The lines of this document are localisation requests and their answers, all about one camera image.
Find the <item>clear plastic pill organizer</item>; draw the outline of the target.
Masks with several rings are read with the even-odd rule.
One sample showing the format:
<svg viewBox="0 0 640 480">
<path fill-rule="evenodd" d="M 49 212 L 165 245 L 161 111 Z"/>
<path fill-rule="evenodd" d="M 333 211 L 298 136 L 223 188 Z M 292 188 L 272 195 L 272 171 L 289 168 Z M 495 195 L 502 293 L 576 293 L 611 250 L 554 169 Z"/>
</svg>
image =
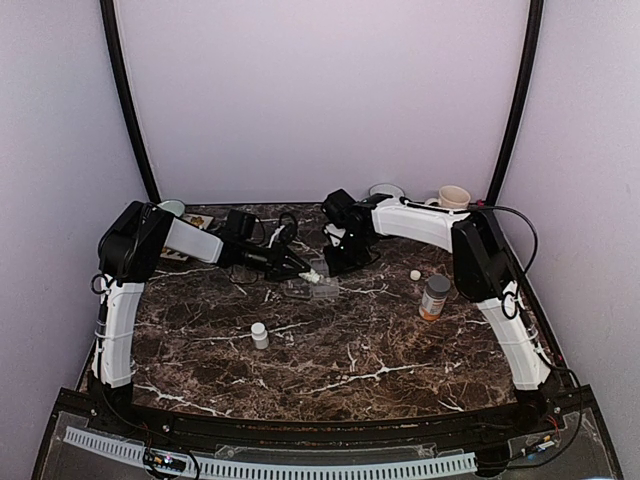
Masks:
<svg viewBox="0 0 640 480">
<path fill-rule="evenodd" d="M 299 300 L 334 299 L 339 296 L 339 282 L 337 278 L 329 276 L 329 267 L 323 257 L 317 257 L 309 261 L 312 269 L 323 276 L 317 283 L 309 283 L 302 278 L 287 280 L 283 286 L 283 294 L 286 297 Z"/>
</svg>

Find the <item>orange pill bottle grey cap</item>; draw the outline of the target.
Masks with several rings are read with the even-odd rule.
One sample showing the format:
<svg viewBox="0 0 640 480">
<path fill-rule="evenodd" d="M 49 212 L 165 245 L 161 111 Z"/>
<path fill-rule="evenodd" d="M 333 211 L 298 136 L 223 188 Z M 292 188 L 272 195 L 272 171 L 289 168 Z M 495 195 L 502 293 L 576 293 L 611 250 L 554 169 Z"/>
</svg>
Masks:
<svg viewBox="0 0 640 480">
<path fill-rule="evenodd" d="M 446 276 L 431 275 L 424 286 L 419 306 L 420 316 L 427 321 L 437 320 L 442 313 L 450 290 L 451 281 Z"/>
</svg>

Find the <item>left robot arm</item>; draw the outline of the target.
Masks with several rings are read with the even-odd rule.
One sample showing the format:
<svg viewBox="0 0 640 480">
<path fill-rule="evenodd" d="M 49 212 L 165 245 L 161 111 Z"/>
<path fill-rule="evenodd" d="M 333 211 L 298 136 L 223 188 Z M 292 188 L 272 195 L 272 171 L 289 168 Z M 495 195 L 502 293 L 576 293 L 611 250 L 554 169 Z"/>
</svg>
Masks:
<svg viewBox="0 0 640 480">
<path fill-rule="evenodd" d="M 322 279 L 289 248 L 297 236 L 295 221 L 277 226 L 265 244 L 251 241 L 256 221 L 255 215 L 233 209 L 220 227 L 207 231 L 156 204 L 130 203 L 101 238 L 99 272 L 91 280 L 92 291 L 101 299 L 92 364 L 95 380 L 106 390 L 132 388 L 137 309 L 165 248 L 223 269 L 243 266 L 273 282 Z"/>
</svg>

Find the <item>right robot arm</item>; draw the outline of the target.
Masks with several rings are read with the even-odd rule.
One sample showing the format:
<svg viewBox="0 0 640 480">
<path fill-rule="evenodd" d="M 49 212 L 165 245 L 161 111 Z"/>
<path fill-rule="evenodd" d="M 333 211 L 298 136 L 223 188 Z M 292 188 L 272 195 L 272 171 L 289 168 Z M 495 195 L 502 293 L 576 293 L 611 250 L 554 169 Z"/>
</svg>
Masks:
<svg viewBox="0 0 640 480">
<path fill-rule="evenodd" d="M 561 370 L 546 355 L 536 324 L 524 310 L 524 274 L 509 255 L 493 207 L 452 210 L 389 194 L 357 201 L 339 189 L 326 197 L 321 210 L 328 220 L 324 232 L 329 240 L 323 253 L 333 276 L 367 266 L 371 247 L 383 237 L 406 238 L 449 252 L 455 288 L 480 310 L 510 367 L 520 402 L 511 410 L 511 426 L 530 434 L 547 420 L 547 402 L 559 389 Z"/>
</svg>

